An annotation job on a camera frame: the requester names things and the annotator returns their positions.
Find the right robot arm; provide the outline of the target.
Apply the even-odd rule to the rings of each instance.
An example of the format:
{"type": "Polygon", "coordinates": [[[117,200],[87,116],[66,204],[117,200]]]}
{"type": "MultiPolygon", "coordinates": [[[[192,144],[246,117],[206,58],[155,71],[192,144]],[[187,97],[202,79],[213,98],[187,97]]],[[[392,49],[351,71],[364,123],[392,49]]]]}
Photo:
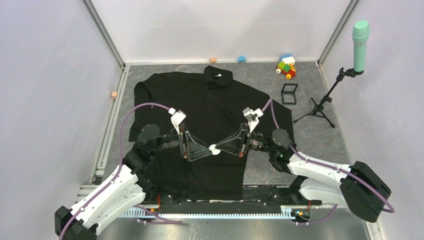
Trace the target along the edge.
{"type": "Polygon", "coordinates": [[[340,164],[311,157],[296,149],[286,130],[276,128],[270,135],[250,131],[242,124],[236,133],[209,146],[214,155],[221,152],[243,157],[249,151],[269,154],[271,165],[281,173],[300,177],[300,185],[289,189],[295,204],[321,201],[349,210],[364,221],[375,223],[382,212],[394,213],[388,199],[389,186],[362,161],[340,164]]]}

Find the round silver brooch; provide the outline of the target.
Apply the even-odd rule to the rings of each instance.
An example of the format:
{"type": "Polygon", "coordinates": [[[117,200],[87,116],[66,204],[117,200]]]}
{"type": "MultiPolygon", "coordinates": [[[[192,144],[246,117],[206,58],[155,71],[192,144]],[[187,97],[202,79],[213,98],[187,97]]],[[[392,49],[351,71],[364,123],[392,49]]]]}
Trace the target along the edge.
{"type": "Polygon", "coordinates": [[[216,156],[218,154],[220,154],[221,150],[217,148],[216,144],[211,144],[208,149],[211,151],[211,154],[213,156],[216,156]]]}

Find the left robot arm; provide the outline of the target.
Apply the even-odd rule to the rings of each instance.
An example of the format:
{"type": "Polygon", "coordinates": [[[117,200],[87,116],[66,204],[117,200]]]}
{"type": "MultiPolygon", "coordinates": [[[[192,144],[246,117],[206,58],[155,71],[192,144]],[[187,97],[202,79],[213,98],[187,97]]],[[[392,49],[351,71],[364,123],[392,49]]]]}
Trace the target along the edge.
{"type": "Polygon", "coordinates": [[[206,144],[190,134],[182,123],[174,135],[161,135],[156,124],[144,126],[133,148],[114,172],[72,207],[61,206],[54,214],[55,232],[61,240],[95,240],[128,209],[157,198],[157,185],[145,174],[148,166],[172,151],[193,162],[217,155],[215,144],[206,144]]]}

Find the black shirt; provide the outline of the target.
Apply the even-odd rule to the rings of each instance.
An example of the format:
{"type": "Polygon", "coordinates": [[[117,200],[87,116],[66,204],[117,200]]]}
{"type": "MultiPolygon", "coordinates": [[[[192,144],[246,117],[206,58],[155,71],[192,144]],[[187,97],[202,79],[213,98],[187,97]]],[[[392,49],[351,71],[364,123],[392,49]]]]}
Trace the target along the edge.
{"type": "MultiPolygon", "coordinates": [[[[189,132],[207,145],[234,134],[246,122],[245,108],[264,109],[257,132],[269,136],[280,127],[294,137],[291,110],[277,102],[267,106],[268,94],[234,80],[228,70],[207,66],[203,73],[155,73],[137,83],[133,92],[136,111],[131,142],[148,124],[157,125],[163,135],[174,131],[165,107],[183,111],[189,132]]],[[[246,157],[226,152],[189,162],[175,149],[155,157],[142,174],[172,196],[239,201],[246,164],[246,157]]]]}

